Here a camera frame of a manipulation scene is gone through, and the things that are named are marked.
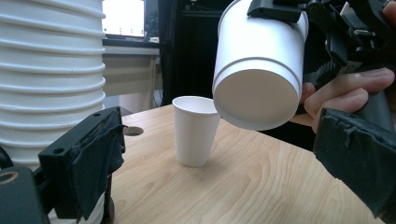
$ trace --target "white paper cup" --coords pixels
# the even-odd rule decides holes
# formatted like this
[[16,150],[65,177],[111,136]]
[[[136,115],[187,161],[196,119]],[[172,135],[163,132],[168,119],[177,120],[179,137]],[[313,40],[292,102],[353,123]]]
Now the white paper cup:
[[302,93],[308,19],[250,18],[250,0],[232,2],[219,22],[213,100],[231,124],[268,130],[287,122]]
[[175,148],[177,161],[200,167],[209,160],[220,116],[213,100],[199,96],[181,96],[173,100],[175,108]]

